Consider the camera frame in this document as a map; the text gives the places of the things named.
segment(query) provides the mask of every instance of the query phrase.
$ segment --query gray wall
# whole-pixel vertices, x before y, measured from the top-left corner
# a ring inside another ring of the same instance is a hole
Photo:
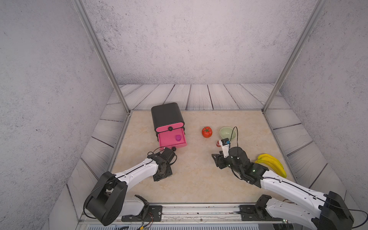
[[[40,229],[112,92],[70,0],[0,2],[0,229]]]
[[[281,93],[368,210],[368,4],[330,0]]]
[[[119,84],[273,83],[316,0],[83,0]]]

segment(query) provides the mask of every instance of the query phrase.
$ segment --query bowl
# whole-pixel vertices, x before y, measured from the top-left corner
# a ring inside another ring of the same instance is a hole
[[[231,132],[233,131],[233,128],[230,128],[230,127],[223,127],[220,129],[220,136],[222,139],[225,139],[225,138],[229,138],[230,140],[230,137],[231,137]],[[232,136],[232,140],[234,140],[236,138],[236,129],[234,129],[234,132],[233,132],[233,136]]]

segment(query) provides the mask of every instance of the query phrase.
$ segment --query banana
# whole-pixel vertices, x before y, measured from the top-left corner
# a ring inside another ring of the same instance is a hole
[[[276,161],[281,165],[281,167],[282,167],[282,168],[284,168],[284,166],[281,164],[281,162],[280,162],[279,160],[277,160],[277,158],[275,158],[274,156],[271,156],[271,155],[269,155],[269,154],[266,154],[266,153],[261,154],[261,155],[259,155],[259,156],[258,156],[258,159],[260,159],[260,158],[262,158],[262,157],[264,157],[264,156],[268,156],[268,157],[270,157],[270,158],[275,159],[275,160],[276,160]]]
[[[280,163],[279,160],[277,160],[275,157],[269,155],[269,154],[261,154],[258,156],[258,160],[255,161],[255,163],[260,164],[266,164],[270,166],[278,175],[286,178],[286,172],[284,170],[284,166]]]

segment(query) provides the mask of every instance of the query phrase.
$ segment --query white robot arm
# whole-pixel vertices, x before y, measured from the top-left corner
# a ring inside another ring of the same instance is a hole
[[[161,153],[148,155],[136,166],[116,174],[105,172],[97,181],[92,192],[84,202],[88,209],[104,226],[111,224],[118,216],[134,215],[143,219],[147,216],[149,203],[136,195],[125,198],[125,194],[133,186],[153,176],[154,181],[172,175],[170,163],[176,154],[169,148]]]
[[[259,220],[282,218],[312,230],[352,228],[354,218],[340,195],[331,191],[324,194],[287,180],[263,165],[250,162],[240,147],[230,148],[226,155],[222,151],[220,154],[212,154],[217,167],[229,167],[233,173],[239,174],[239,179],[273,191],[293,202],[290,204],[262,195],[255,204],[255,215]]]

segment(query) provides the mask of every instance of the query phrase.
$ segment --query tomato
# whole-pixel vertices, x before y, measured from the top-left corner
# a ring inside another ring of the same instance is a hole
[[[205,138],[209,138],[212,136],[212,129],[210,127],[204,127],[202,129],[202,135],[205,137]]]

